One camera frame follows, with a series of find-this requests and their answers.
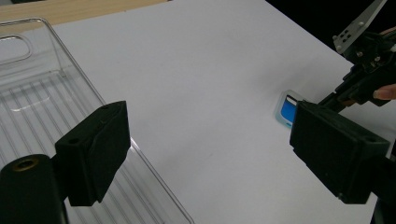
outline white tabletop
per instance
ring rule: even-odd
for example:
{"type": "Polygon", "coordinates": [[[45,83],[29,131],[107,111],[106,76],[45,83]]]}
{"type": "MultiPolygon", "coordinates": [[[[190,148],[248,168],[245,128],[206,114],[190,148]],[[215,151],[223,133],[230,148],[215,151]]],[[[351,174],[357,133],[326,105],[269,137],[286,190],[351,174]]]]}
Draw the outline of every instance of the white tabletop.
{"type": "MultiPolygon", "coordinates": [[[[318,102],[351,64],[263,0],[176,0],[55,31],[197,224],[370,223],[293,153],[274,116],[282,91],[318,102]]],[[[391,111],[343,112],[394,140],[391,111]]]]}

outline clear plastic container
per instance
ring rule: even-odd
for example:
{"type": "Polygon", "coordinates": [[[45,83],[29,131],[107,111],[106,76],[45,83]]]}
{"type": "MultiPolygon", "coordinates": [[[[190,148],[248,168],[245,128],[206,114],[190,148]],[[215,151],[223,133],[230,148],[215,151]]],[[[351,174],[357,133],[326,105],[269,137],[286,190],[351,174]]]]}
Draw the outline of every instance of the clear plastic container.
{"type": "MultiPolygon", "coordinates": [[[[54,144],[105,102],[43,19],[0,23],[0,169],[54,144]]],[[[71,207],[70,223],[193,223],[132,140],[104,200],[71,207]]]]}

